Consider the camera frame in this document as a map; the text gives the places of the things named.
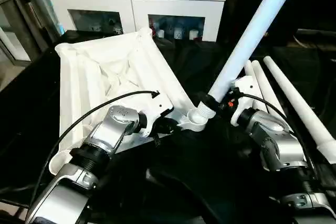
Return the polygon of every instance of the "glass cabinet door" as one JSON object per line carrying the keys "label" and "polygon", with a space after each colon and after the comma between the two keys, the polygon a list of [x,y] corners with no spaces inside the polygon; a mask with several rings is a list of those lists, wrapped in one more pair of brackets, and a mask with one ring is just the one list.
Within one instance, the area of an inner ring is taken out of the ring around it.
{"label": "glass cabinet door", "polygon": [[148,19],[154,37],[202,40],[205,17],[148,14]]}
{"label": "glass cabinet door", "polygon": [[51,0],[64,30],[112,35],[135,31],[131,0]]}
{"label": "glass cabinet door", "polygon": [[216,41],[224,2],[132,0],[136,30],[150,27],[167,39]]}
{"label": "glass cabinet door", "polygon": [[123,34],[118,12],[70,9],[69,13],[78,31],[100,31],[113,35]]}

